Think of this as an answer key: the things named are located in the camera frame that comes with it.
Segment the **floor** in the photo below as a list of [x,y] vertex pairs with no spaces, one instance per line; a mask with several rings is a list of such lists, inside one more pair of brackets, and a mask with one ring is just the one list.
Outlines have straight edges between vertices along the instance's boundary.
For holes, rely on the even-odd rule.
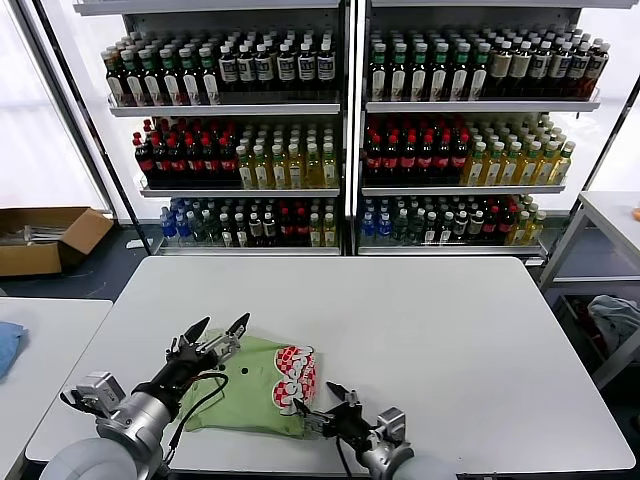
[[[4,290],[9,296],[16,297],[95,298],[115,301],[140,261],[146,256],[141,248],[133,250],[125,248],[129,240],[137,238],[135,231],[132,229],[113,229],[92,255],[74,271],[60,275],[0,280],[0,290]],[[593,265],[606,265],[608,271],[592,271],[591,266]],[[620,252],[617,252],[606,237],[597,230],[586,231],[577,244],[573,246],[572,254],[560,272],[563,276],[608,275],[613,273],[622,275],[640,274],[640,272],[633,270],[627,259]],[[567,293],[575,294],[577,291],[574,289],[564,291],[553,289],[547,293],[546,298],[553,307],[560,295]],[[616,288],[615,291],[609,289],[606,292],[600,289],[586,293],[617,294],[640,301],[640,289],[638,288]],[[639,375],[640,368],[628,368],[602,392],[603,398],[637,457],[640,456],[640,433],[632,427],[631,421],[640,414],[640,389],[637,388],[640,381]],[[29,465],[23,478],[36,479],[39,477],[41,469],[42,466]],[[176,474],[171,476],[173,480],[184,480],[187,477],[195,478],[195,475]],[[230,476],[212,475],[211,477],[221,479]],[[244,476],[234,475],[233,479],[244,480],[244,478],[240,477]],[[461,476],[460,478],[485,480],[486,477]],[[497,478],[523,480],[541,478],[558,480],[637,480],[640,478],[640,467],[627,472],[500,475]]]

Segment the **white table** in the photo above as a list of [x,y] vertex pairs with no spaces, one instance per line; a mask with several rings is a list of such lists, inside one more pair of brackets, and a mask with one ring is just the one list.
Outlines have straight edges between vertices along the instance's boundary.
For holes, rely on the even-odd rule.
[[[322,380],[357,389],[371,422],[389,406],[404,410],[415,449],[457,472],[635,463],[515,258],[147,258],[69,380],[109,370],[130,391],[162,367],[173,335],[206,315],[225,327],[247,311],[249,334],[315,346]],[[337,404],[320,392],[317,407]],[[26,455],[46,461],[93,435],[90,416],[58,402]],[[184,433],[172,467],[343,474],[332,441],[218,429]]]
[[[558,272],[570,254],[584,228],[593,222],[614,245],[625,253],[626,258],[640,268],[640,222],[631,211],[640,206],[640,192],[582,192],[580,210],[571,220],[556,250],[540,276],[540,290],[545,292],[554,285],[599,285],[612,282],[640,282],[640,277],[571,277],[559,278]],[[593,381],[602,389],[629,363],[640,349],[640,330],[618,348],[593,374]]]
[[18,474],[27,442],[111,305],[107,300],[0,297],[0,321],[28,330],[23,350],[0,379],[0,478]]

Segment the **cardboard box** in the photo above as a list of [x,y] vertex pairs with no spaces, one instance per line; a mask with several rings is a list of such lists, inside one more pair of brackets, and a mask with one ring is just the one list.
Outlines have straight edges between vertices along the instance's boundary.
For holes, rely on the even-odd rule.
[[0,276],[59,273],[80,264],[113,222],[87,207],[0,210],[0,236],[25,225],[65,227],[62,239],[32,245],[0,245]]

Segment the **shelf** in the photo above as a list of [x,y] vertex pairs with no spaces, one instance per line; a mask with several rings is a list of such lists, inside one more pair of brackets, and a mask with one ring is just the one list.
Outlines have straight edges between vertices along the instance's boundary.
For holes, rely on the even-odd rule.
[[338,0],[104,0],[78,2],[73,5],[73,9],[86,17],[140,13],[338,8],[338,5]]
[[116,117],[214,117],[233,115],[335,115],[339,103],[291,103],[269,105],[196,105],[109,108]]
[[478,100],[477,102],[367,102],[369,113],[427,112],[593,112],[600,106],[596,96],[585,101]]
[[560,193],[565,185],[511,185],[505,187],[462,187],[448,185],[442,187],[362,187],[365,197],[386,197],[396,195],[515,195],[533,193]]
[[508,247],[496,245],[443,245],[424,247],[358,247],[358,255],[370,256],[460,256],[460,255],[510,255],[514,257],[544,256],[540,245]]
[[317,188],[317,189],[296,189],[296,190],[180,190],[180,189],[150,189],[142,188],[140,194],[146,198],[335,198],[340,195],[339,188]]
[[373,0],[374,7],[631,8],[638,0]]
[[224,248],[224,247],[160,247],[160,255],[217,255],[234,257],[333,257],[340,255],[338,247],[273,247],[273,248]]

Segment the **black cable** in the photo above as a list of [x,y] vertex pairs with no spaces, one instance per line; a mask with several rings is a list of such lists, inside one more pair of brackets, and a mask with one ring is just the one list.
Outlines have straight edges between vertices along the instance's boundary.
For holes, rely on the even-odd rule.
[[340,443],[340,437],[336,437],[336,448],[338,449],[338,455],[340,455],[340,461],[344,467],[344,472],[347,474],[347,478],[351,478],[351,470],[347,464],[347,459],[344,458],[344,452],[342,451],[342,444]]
[[[191,415],[193,415],[196,412],[196,410],[200,406],[202,406],[203,403],[205,403],[207,400],[210,400],[213,397],[215,397],[217,394],[219,394],[222,391],[222,389],[227,386],[227,383],[229,383],[229,377],[227,377],[224,373],[206,373],[204,375],[200,375],[196,377],[194,381],[191,382],[191,384],[195,383],[198,380],[204,380],[205,378],[220,378],[222,379],[222,385],[218,386],[218,388],[216,388],[213,392],[205,395],[200,400],[198,400],[195,403],[195,405],[191,407],[191,409],[185,414],[185,416],[182,418],[182,420],[178,424],[178,428],[176,428],[176,431],[174,432],[173,437],[171,437],[171,441],[169,442],[170,452],[175,451],[176,448],[178,447],[178,442],[180,442],[180,435],[182,435],[182,430],[184,429],[184,426],[186,425],[187,420],[189,420],[189,417],[191,417]],[[167,465],[169,465],[172,458],[173,456],[171,456],[170,459],[167,461]]]

